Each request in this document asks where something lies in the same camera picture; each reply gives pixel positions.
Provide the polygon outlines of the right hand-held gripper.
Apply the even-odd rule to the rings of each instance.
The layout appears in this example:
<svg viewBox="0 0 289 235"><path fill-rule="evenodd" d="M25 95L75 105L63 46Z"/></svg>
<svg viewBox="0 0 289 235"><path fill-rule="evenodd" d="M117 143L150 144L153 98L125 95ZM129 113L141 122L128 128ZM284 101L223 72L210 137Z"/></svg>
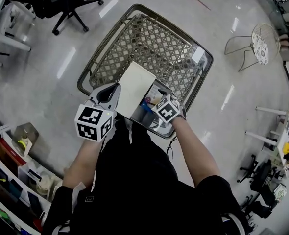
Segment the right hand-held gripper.
<svg viewBox="0 0 289 235"><path fill-rule="evenodd" d="M171 90L158 89L162 99L152 108L152 111L164 123L172 122L176 117L186 120L187 112L180 100Z"/></svg>

